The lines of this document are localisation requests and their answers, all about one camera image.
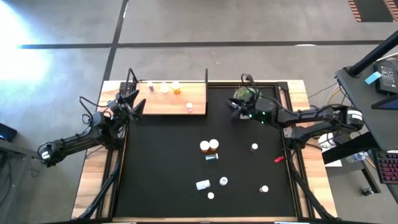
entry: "black floor stripe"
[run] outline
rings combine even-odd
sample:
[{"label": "black floor stripe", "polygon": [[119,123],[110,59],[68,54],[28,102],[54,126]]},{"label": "black floor stripe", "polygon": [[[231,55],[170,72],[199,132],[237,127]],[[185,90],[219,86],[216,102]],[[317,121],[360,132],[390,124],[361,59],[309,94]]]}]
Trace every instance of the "black floor stripe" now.
[{"label": "black floor stripe", "polygon": [[354,0],[361,22],[392,22],[393,18],[383,0]]},{"label": "black floor stripe", "polygon": [[333,45],[377,45],[384,40],[317,40],[317,41],[240,41],[240,42],[159,42],[159,43],[124,43],[124,44],[24,44],[18,49],[105,49],[117,48],[179,48],[179,47],[273,47],[313,44],[317,46]]},{"label": "black floor stripe", "polygon": [[113,36],[112,47],[109,52],[108,61],[106,62],[103,81],[109,80],[109,78],[111,76],[114,56],[116,55],[116,50],[118,48],[118,42],[120,39],[120,33],[122,31],[122,26],[123,26],[123,21],[124,21],[124,13],[127,9],[128,3],[129,3],[129,0],[123,0],[122,8],[121,8],[120,14],[119,14],[118,24],[116,26],[116,30],[115,30],[114,36]]},{"label": "black floor stripe", "polygon": [[273,47],[313,44],[328,45],[377,45],[384,40],[319,40],[319,41],[249,41],[249,42],[161,42],[161,43],[126,43],[118,48],[177,48],[177,47]]},{"label": "black floor stripe", "polygon": [[103,49],[111,48],[112,44],[23,44],[18,49]]}]

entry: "wooden table frame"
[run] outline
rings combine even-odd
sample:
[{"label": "wooden table frame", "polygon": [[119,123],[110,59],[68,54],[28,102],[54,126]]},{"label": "wooden table frame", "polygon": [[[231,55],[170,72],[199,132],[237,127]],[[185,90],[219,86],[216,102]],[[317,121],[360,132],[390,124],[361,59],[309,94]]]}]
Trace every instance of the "wooden table frame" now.
[{"label": "wooden table frame", "polygon": [[[118,92],[120,83],[123,81],[106,81],[104,82],[103,89],[101,91],[101,97],[99,104],[105,104],[109,98],[114,98],[114,95]],[[210,81],[213,82],[240,82],[240,81]],[[276,80],[267,81],[261,80],[256,83],[277,83],[285,82],[289,88],[289,94],[285,95],[285,91],[280,89],[280,100],[283,106],[287,107],[292,105],[291,108],[296,110],[309,109],[309,103],[305,86],[302,80]],[[311,123],[301,124],[302,126],[309,126]],[[88,152],[94,151],[96,148],[89,149]],[[110,162],[111,167],[114,166],[118,152],[108,152],[105,149],[101,149],[95,154],[92,154],[86,159],[83,166],[83,171],[80,179],[78,193],[76,195],[75,206],[73,208],[73,217],[79,216],[85,208],[91,203],[92,199],[98,193],[101,183],[104,181],[106,171],[105,163]],[[302,156],[304,165],[298,164],[297,156]],[[314,193],[320,203],[326,208],[326,210],[336,216],[336,208],[331,194],[328,177],[326,174],[325,167],[323,165],[322,154],[319,149],[307,146],[301,153],[294,155],[294,162],[296,169],[300,172],[305,169],[307,175],[307,181],[311,191]],[[305,198],[301,188],[297,185],[298,194],[300,197],[300,210],[302,211],[303,217],[309,217],[312,209],[308,210],[307,199]],[[112,194],[115,192],[115,188],[109,189],[107,192],[104,202],[102,205],[102,214],[97,214],[96,217],[107,217],[109,211],[109,205],[112,202]],[[289,217],[281,220],[281,217],[226,217],[226,218],[113,218],[114,222],[271,222],[274,220],[278,221],[294,221],[296,218]]]}]

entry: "concrete floor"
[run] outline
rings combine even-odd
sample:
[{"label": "concrete floor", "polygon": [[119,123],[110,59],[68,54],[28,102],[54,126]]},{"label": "concrete floor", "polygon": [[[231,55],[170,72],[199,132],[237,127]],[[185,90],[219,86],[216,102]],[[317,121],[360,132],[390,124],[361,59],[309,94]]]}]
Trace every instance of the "concrete floor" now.
[{"label": "concrete floor", "polygon": [[[0,1],[0,122],[19,131],[16,143],[71,136],[83,124],[78,96],[98,99],[109,49],[15,50],[9,44],[111,43],[122,0]],[[130,1],[120,43],[188,41],[378,40],[397,23],[358,23],[346,0],[138,0]],[[336,82],[334,72],[357,62],[374,45],[318,47],[214,47],[118,49],[110,80],[132,67],[142,79],[302,79],[308,95]],[[310,98],[321,106],[330,91]],[[7,223],[68,220],[81,175],[83,153],[27,172]],[[360,172],[330,179],[338,214],[345,220],[396,223],[397,204],[382,194],[362,197]]]}]

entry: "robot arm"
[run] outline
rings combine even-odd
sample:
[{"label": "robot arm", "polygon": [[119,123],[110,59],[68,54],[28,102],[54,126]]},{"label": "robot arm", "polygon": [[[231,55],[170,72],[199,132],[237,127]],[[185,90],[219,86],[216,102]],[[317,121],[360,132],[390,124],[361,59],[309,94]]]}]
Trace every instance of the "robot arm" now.
[{"label": "robot arm", "polygon": [[[230,98],[229,106],[233,110],[234,121],[241,116],[247,116],[250,119],[261,122],[273,127],[291,128],[290,147],[299,146],[303,149],[305,143],[312,137],[322,134],[339,131],[342,133],[352,133],[362,129],[364,123],[362,113],[349,106],[344,105],[326,105],[317,109],[291,112],[284,108],[277,108],[277,105],[270,98],[258,98],[253,100],[241,100]],[[294,126],[299,123],[316,122],[312,126],[301,127]]]},{"label": "robot arm", "polygon": [[105,116],[97,111],[90,114],[86,131],[69,138],[47,142],[37,150],[39,158],[47,167],[55,166],[70,154],[80,152],[98,145],[108,150],[121,148],[122,141],[118,134],[121,128],[129,121],[140,121],[146,100],[143,99],[137,106],[131,108],[139,90],[128,95],[116,94],[116,99],[108,102],[112,117]]}]

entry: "wooden platform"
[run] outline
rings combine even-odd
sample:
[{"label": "wooden platform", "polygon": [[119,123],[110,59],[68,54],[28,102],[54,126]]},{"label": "wooden platform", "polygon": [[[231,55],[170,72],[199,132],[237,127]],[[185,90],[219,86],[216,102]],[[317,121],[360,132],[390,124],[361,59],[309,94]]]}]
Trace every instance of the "wooden platform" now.
[{"label": "wooden platform", "polygon": [[[180,83],[180,93],[174,94],[171,90],[171,82],[167,82],[170,90],[168,93],[162,93],[161,82],[153,82],[155,91],[150,91],[147,83],[137,84],[139,94],[134,104],[142,99],[147,99],[144,108],[144,114],[199,114],[206,113],[206,84],[205,83]],[[187,110],[187,103],[192,103],[192,111]]]},{"label": "wooden platform", "polygon": [[[101,91],[101,97],[99,103],[105,105],[109,100],[113,100],[115,94],[119,90],[120,83],[122,81],[106,81],[104,82],[103,89]],[[292,102],[293,110],[307,110],[310,105],[308,102],[308,96],[305,91],[305,85],[303,80],[273,80],[273,81],[258,81],[258,82],[287,82],[289,86],[290,99]],[[302,126],[308,126],[311,123],[302,124]],[[315,140],[310,140],[310,143],[316,144]],[[305,170],[307,173],[307,179],[311,191],[314,193],[319,202],[326,208],[326,210],[333,216],[337,216],[335,203],[333,201],[333,196],[331,194],[328,176],[326,174],[326,169],[323,164],[322,154],[319,149],[307,146],[303,151],[303,159]],[[89,158],[85,160],[83,166],[83,172],[80,179],[78,193],[76,195],[75,206],[73,208],[73,217],[79,216],[84,212],[85,208],[91,203],[95,195],[98,193],[101,187],[101,181],[104,172],[104,166],[106,161],[106,151],[104,149],[92,154]],[[299,190],[301,206],[303,210],[303,215],[308,216],[307,205],[305,201],[304,194]],[[109,206],[110,190],[105,198],[104,208]],[[102,215],[107,215],[108,209],[103,210]],[[119,222],[134,222],[140,221],[153,221],[153,220],[142,220],[134,218],[117,218],[114,221]],[[213,222],[231,222],[231,220],[221,219],[213,220]]]}]

